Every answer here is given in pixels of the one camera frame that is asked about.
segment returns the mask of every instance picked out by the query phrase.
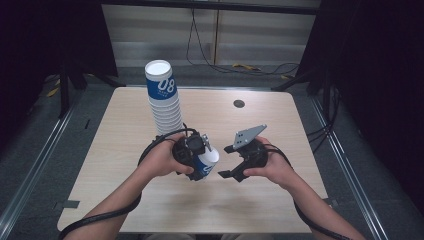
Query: table surface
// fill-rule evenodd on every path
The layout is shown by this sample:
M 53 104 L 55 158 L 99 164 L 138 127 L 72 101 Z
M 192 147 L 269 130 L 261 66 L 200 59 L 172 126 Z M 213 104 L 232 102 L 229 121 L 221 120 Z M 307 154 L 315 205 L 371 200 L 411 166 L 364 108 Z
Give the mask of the table surface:
M 237 153 L 223 150 L 234 142 L 237 131 L 267 124 L 260 135 L 278 146 L 295 171 L 322 198 L 327 197 L 292 96 L 181 88 L 178 93 L 183 121 L 208 134 L 220 160 L 207 178 L 198 182 L 173 173 L 155 178 L 121 232 L 310 232 L 298 217 L 293 199 L 278 185 L 262 177 L 238 183 L 217 173 L 231 170 L 242 161 Z M 235 100 L 244 101 L 245 106 L 235 107 Z M 59 230 L 81 219 L 117 188 L 134 171 L 142 151 L 156 134 L 147 89 L 116 89 L 69 196 L 80 204 L 77 209 L 63 210 Z

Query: gray floor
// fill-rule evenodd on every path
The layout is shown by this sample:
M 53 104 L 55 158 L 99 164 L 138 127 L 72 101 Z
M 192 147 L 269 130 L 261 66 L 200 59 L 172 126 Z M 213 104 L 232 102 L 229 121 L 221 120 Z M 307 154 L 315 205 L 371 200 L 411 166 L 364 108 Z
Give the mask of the gray floor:
M 273 68 L 265 67 L 264 70 L 270 71 Z M 173 70 L 179 87 L 246 87 L 266 90 L 285 81 L 279 75 L 252 77 L 223 74 L 207 66 L 174 67 Z M 135 85 L 145 83 L 143 68 L 120 68 L 119 73 L 120 78 L 116 80 L 123 83 Z M 55 206 L 67 199 L 114 90 L 95 78 L 88 78 L 89 85 L 82 92 L 82 98 L 48 159 L 9 239 L 55 239 L 58 235 L 56 224 L 61 209 Z M 307 84 L 298 84 L 290 88 L 288 92 L 295 99 L 305 132 L 308 133 L 319 129 L 321 125 L 313 110 L 311 99 L 306 95 L 306 86 Z M 45 90 L 48 91 L 50 87 L 46 85 Z M 278 108 L 278 103 L 269 107 Z M 6 209 L 47 141 L 58 120 L 59 112 L 59 95 L 47 98 L 43 92 L 20 133 L 1 153 L 1 212 Z M 424 239 L 423 217 L 402 192 L 392 175 L 376 159 L 366 141 L 360 137 L 343 105 L 340 106 L 335 132 L 372 206 L 377 210 L 388 238 Z M 314 148 L 317 142 L 312 143 L 311 147 Z M 335 209 L 356 226 L 367 239 L 373 239 L 369 226 L 327 142 L 317 151 L 315 158 L 330 199 L 338 203 Z M 278 239 L 312 239 L 310 234 L 276 236 Z M 138 236 L 121 234 L 118 238 L 137 239 Z

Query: printed number 08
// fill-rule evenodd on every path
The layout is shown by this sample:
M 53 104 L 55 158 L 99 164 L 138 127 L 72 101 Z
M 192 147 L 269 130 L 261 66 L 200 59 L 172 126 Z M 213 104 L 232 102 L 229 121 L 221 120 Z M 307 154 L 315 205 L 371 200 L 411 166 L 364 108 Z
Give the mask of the printed number 08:
M 171 79 L 165 79 L 161 81 L 158 85 L 159 90 L 164 91 L 166 89 L 167 92 L 171 93 L 174 91 L 175 86 L 175 80 L 173 78 Z
M 207 174 L 209 174 L 209 173 L 210 173 L 210 171 L 212 170 L 212 168 L 213 168 L 213 166 L 205 166 L 205 167 L 203 168 L 203 171 L 205 171 Z

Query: small round object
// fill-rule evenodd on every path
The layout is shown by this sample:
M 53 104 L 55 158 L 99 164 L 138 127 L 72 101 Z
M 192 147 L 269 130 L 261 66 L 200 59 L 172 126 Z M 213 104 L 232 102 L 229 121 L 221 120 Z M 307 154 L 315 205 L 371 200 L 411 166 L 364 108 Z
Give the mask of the small round object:
M 244 102 L 240 99 L 235 100 L 233 104 L 237 108 L 243 108 L 245 106 Z

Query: wire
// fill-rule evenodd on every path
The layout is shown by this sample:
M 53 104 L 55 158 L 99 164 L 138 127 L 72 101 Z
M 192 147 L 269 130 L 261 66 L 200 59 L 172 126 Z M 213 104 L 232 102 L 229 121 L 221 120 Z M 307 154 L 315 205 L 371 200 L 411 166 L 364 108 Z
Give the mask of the wire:
M 98 215 L 95 215 L 95 216 L 83 218 L 79 221 L 76 221 L 76 222 L 72 223 L 71 225 L 67 226 L 65 229 L 63 229 L 60 232 L 58 239 L 64 239 L 66 237 L 66 235 L 68 235 L 70 232 L 74 231 L 77 228 L 86 226 L 88 224 L 127 214 L 127 213 L 131 212 L 132 210 L 134 210 L 138 206 L 138 204 L 140 203 L 140 200 L 141 200 L 141 194 L 130 205 L 128 205 L 128 206 L 126 206 L 122 209 L 107 212 L 107 213 L 98 214 Z
M 333 101 L 333 106 L 334 106 L 334 112 L 333 112 L 333 116 L 331 117 L 330 121 L 328 122 L 327 125 L 325 125 L 324 127 L 308 133 L 307 136 L 313 136 L 321 131 L 321 134 L 318 135 L 317 137 L 313 138 L 312 140 L 309 140 L 309 143 L 312 143 L 316 140 L 318 140 L 319 138 L 322 138 L 321 141 L 319 142 L 319 144 L 315 147 L 315 149 L 312 151 L 312 153 L 316 153 L 318 151 L 318 149 L 322 146 L 322 144 L 324 143 L 325 139 L 329 137 L 329 135 L 331 134 L 333 128 L 334 128 L 334 124 L 336 122 L 336 118 L 337 118 L 337 113 L 339 110 L 339 105 L 340 105 L 340 93 L 337 90 L 337 88 L 333 87 L 333 96 L 332 96 L 332 101 Z
M 141 161 L 143 161 L 143 159 L 147 156 L 147 154 L 149 154 L 149 152 L 156 147 L 157 145 L 159 145 L 160 143 L 162 143 L 163 141 L 166 140 L 167 137 L 174 135 L 176 133 L 180 133 L 180 132 L 187 132 L 187 131 L 191 131 L 193 132 L 193 134 L 198 134 L 198 132 L 193 129 L 193 128 L 183 128 L 183 129 L 179 129 L 164 135 L 161 135 L 159 137 L 156 138 L 156 140 L 154 140 L 149 146 L 147 146 L 147 148 L 144 150 L 144 152 L 141 154 L 141 157 L 138 161 L 138 165 L 140 165 Z
M 292 167 L 292 165 L 291 165 L 291 163 L 290 163 L 289 159 L 287 158 L 286 154 L 284 154 L 284 152 L 283 152 L 283 151 L 281 151 L 281 149 L 279 149 L 277 146 L 275 146 L 275 145 L 273 145 L 273 144 L 269 144 L 269 143 L 262 144 L 262 145 L 263 145 L 263 146 L 270 146 L 270 147 L 273 147 L 274 149 L 266 149 L 266 152 L 274 152 L 274 153 L 278 153 L 278 154 L 280 154 L 281 156 L 283 156 L 284 160 L 286 160 L 286 162 L 290 165 L 290 167 Z
M 274 69 L 274 71 L 272 71 L 272 72 L 263 72 L 263 71 L 250 72 L 250 71 L 238 71 L 238 70 L 233 70 L 233 69 L 228 69 L 228 68 L 225 68 L 225 67 L 212 65 L 212 64 L 209 63 L 209 61 L 206 58 L 205 53 L 203 52 L 202 42 L 200 41 L 199 31 L 197 30 L 196 19 L 195 19 L 195 16 L 194 16 L 194 9 L 191 9 L 191 16 L 192 16 L 192 21 L 191 21 L 191 27 L 190 27 L 190 35 L 189 35 L 188 42 L 187 42 L 186 59 L 193 66 L 209 66 L 213 70 L 220 72 L 220 73 L 241 73 L 241 74 L 246 74 L 246 75 L 250 75 L 250 76 L 282 75 L 282 74 L 287 74 L 287 73 L 293 72 L 294 70 L 296 70 L 299 67 L 298 63 L 283 63 L 283 64 L 278 65 L 277 68 Z M 189 51 L 190 51 L 190 43 L 191 43 L 191 37 L 192 37 L 192 33 L 193 33 L 193 27 L 194 27 L 194 30 L 196 32 L 200 52 L 202 53 L 203 60 L 206 62 L 206 64 L 196 64 L 196 63 L 193 63 L 192 61 L 190 61 L 190 59 L 189 59 L 188 55 L 189 55 Z M 287 66 L 287 65 L 294 65 L 294 67 L 291 68 L 288 71 L 285 71 L 285 72 L 277 72 L 278 69 L 280 69 L 283 66 Z
M 337 239 L 337 240 L 351 240 L 351 238 L 348 238 L 346 236 L 343 236 L 339 233 L 335 233 L 333 231 L 330 231 L 326 228 L 321 227 L 320 225 L 314 223 L 312 220 L 310 220 L 299 208 L 299 206 L 296 204 L 295 201 L 294 202 L 294 208 L 296 209 L 297 214 L 299 215 L 300 219 L 303 220 L 303 222 L 306 223 L 306 225 L 308 225 L 310 228 L 317 230 L 318 232 L 329 236 L 333 239 Z

